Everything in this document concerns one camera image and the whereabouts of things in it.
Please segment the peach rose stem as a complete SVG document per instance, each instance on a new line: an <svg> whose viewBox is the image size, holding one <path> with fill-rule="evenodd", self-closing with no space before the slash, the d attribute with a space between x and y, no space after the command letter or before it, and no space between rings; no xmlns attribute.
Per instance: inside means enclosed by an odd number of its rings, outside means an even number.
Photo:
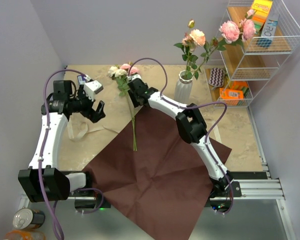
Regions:
<svg viewBox="0 0 300 240"><path fill-rule="evenodd" d="M195 28L195 20L191 19L187 24L188 30L185 32L181 42L175 43L173 46L182 51L182 59L186 62L185 70L180 74L183 80L191 80L193 77L198 79L198 56L195 50L206 44L206 36L203 31Z"/></svg>

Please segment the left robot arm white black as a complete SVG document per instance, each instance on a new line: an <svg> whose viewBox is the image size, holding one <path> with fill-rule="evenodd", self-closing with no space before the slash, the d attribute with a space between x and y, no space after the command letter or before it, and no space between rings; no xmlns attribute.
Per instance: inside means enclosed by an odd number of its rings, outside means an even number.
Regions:
<svg viewBox="0 0 300 240"><path fill-rule="evenodd" d="M53 82L47 105L41 107L42 125L34 156L28 168L18 173L18 181L32 203L44 202L42 190L49 201L66 200L74 191L89 196L94 190L88 173L58 169L61 141L70 116L79 113L92 123L106 116L103 101L93 109L96 94L103 90L101 83L90 80L81 84L76 92L73 85L71 80Z"/></svg>

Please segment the cream ribbon gold lettering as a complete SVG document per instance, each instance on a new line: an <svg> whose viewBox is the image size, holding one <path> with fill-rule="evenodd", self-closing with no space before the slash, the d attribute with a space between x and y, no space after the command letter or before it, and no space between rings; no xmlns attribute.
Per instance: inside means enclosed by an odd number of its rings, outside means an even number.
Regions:
<svg viewBox="0 0 300 240"><path fill-rule="evenodd" d="M69 120L69 122L67 124L68 138L72 142L79 142L87 134L93 133L93 132L102 131L102 130L107 130L107 131L110 131L110 132L113 132L113 133L116 133L116 134L120 133L118 130L115 130L115 129L112 129L112 128L109 128L109 127L105 127L104 125L93 127L93 128L90 129L88 123L85 122L85 121L83 121L83 122L80 122L80 124L79 124L79 132L77 133L77 135L75 135L75 131L74 131L74 127L73 127L72 121Z"/></svg>

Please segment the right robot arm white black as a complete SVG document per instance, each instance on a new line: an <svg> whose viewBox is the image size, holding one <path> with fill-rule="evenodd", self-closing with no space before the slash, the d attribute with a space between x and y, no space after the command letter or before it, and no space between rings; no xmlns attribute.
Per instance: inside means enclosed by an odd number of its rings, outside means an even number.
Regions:
<svg viewBox="0 0 300 240"><path fill-rule="evenodd" d="M148 87L139 75L129 77L127 85L134 107L150 107L175 119L179 136L193 146L204 163L213 183L213 192L220 197L226 194L234 197L234 178L212 146L199 106L186 105L166 97L156 88Z"/></svg>

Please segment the red wrapping paper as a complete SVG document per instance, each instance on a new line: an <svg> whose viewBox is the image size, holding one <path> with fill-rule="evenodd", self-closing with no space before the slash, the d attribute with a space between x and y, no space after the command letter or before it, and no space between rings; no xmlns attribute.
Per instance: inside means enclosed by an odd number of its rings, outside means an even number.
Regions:
<svg viewBox="0 0 300 240"><path fill-rule="evenodd" d="M85 170L113 207L156 240L187 240L213 188L175 120L148 107Z"/></svg>

